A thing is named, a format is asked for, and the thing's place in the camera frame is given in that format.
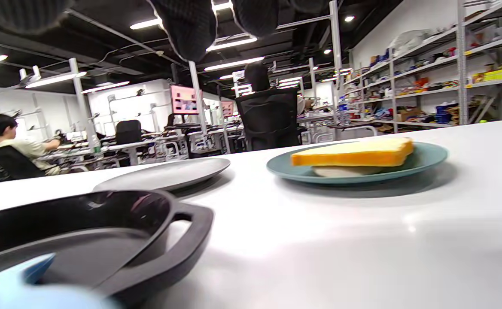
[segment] white shirt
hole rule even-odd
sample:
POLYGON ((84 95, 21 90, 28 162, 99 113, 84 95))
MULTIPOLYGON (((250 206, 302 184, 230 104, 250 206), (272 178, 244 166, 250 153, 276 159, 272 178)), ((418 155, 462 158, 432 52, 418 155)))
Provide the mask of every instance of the white shirt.
POLYGON ((12 146, 16 150, 18 150, 21 154, 29 158, 37 168, 40 170, 47 170, 45 173, 47 175, 58 175, 60 174, 60 168, 55 167, 50 164, 47 164, 44 161, 38 160, 39 157, 44 156, 46 153, 45 145, 43 143, 38 143, 34 141, 30 141, 28 139, 5 139, 0 142, 0 147, 12 146))

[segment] white wall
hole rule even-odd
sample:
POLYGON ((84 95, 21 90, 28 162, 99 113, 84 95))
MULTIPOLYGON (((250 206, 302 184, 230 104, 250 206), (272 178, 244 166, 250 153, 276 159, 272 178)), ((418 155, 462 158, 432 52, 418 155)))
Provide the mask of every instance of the white wall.
MULTIPOLYGON (((5 90, 0 88, 0 113, 10 113, 21 110, 31 113, 39 107, 43 111, 46 123, 49 125, 49 136, 57 129, 70 132, 71 126, 81 121, 79 106, 74 94, 57 94, 54 92, 30 90, 5 90)), ((27 128, 39 125, 37 115, 22 117, 27 128)), ((29 137, 41 141, 47 139, 47 133, 41 130, 19 133, 20 137, 29 137)))
MULTIPOLYGON (((218 102, 218 96, 215 94, 204 92, 203 97, 205 104, 210 105, 213 103, 212 108, 215 107, 214 102, 218 102)), ((113 111, 117 112, 117 114, 113 116, 114 121, 120 121, 137 119, 135 116, 138 113, 149 113, 152 104, 156 104, 158 107, 155 108, 154 111, 159 131, 162 131, 163 127, 167 125, 167 117, 172 113, 170 86, 167 80, 163 79, 91 93, 88 94, 88 103, 93 114, 100 113, 100 117, 96 118, 94 123, 96 123, 98 127, 103 127, 103 130, 99 131, 106 135, 115 133, 111 125, 112 117, 110 116, 110 107, 113 111), (144 93, 147 95, 133 97, 140 89, 143 89, 145 91, 144 93), (112 94, 114 94, 117 99, 126 99, 115 100, 109 104, 108 96, 112 94)), ((205 117, 209 124, 217 124, 215 119, 211 119, 208 111, 206 111, 205 117)), ((148 131, 153 129, 150 127, 150 117, 142 117, 138 120, 142 123, 143 129, 148 131)))

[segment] green plate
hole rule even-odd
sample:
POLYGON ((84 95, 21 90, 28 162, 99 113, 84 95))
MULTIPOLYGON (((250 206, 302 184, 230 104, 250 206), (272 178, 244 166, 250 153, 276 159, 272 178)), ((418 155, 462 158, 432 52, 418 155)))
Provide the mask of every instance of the green plate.
POLYGON ((310 166, 292 166, 291 155, 293 153, 301 152, 306 149, 325 147, 325 145, 298 149, 281 154, 268 161, 266 167, 273 174, 285 179, 314 184, 344 185, 359 184, 363 182, 382 182, 384 180, 409 176, 433 168, 447 159, 447 150, 443 147, 421 142, 414 142, 413 145, 414 151, 405 160, 404 165, 398 167, 387 167, 381 172, 371 175, 352 177, 321 177, 312 172, 312 168, 310 166))

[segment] cardboard box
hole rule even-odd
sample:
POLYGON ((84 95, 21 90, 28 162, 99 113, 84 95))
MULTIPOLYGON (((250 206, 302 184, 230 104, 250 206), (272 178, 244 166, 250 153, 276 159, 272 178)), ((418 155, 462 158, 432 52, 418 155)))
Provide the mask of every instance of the cardboard box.
POLYGON ((411 108, 407 111, 400 111, 396 116, 396 121, 406 121, 409 117, 422 115, 422 111, 419 108, 411 108))

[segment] black pan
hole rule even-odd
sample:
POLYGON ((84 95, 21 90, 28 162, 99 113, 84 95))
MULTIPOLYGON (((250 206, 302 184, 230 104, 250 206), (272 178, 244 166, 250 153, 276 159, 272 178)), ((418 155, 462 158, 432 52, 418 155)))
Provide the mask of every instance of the black pan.
POLYGON ((213 212, 158 191, 105 191, 0 211, 0 271, 56 253, 41 284, 76 284, 131 306, 178 282, 200 258, 213 212), (190 221, 165 253, 165 231, 190 221))

